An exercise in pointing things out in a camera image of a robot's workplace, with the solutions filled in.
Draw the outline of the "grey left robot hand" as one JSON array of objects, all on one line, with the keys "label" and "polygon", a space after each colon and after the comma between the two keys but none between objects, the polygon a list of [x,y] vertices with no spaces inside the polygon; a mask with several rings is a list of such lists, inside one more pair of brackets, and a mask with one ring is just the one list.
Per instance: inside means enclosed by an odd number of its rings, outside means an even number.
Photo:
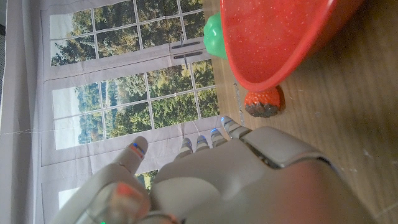
[{"label": "grey left robot hand", "polygon": [[211,138],[184,139],[146,190],[139,136],[90,177],[54,223],[374,223],[338,169],[311,145],[228,116]]}]

